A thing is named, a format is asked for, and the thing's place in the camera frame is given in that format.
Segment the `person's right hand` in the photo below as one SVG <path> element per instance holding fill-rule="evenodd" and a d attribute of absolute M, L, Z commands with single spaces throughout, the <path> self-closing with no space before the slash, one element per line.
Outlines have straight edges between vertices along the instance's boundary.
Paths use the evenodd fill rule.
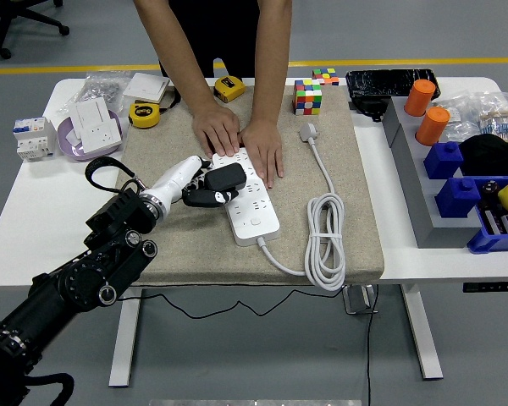
<path fill-rule="evenodd" d="M 192 110 L 193 131 L 207 157 L 233 156 L 239 150 L 237 116 L 216 102 Z"/>

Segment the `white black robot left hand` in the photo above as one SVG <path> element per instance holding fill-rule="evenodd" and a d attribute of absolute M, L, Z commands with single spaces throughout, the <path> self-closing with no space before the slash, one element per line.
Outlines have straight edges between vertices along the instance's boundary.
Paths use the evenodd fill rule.
<path fill-rule="evenodd" d="M 140 198 L 156 219 L 164 219 L 178 200 L 192 207 L 220 207 L 233 200 L 245 185 L 246 174 L 239 163 L 216 168 L 208 160 L 190 156 L 171 167 Z"/>

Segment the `person's left hand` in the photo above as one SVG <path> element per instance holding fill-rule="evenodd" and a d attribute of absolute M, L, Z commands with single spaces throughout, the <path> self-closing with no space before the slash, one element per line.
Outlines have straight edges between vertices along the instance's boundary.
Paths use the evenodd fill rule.
<path fill-rule="evenodd" d="M 271 189 L 275 179 L 284 176 L 282 141 L 277 124 L 263 119 L 252 119 L 240 132 L 240 140 L 257 176 L 267 189 Z"/>

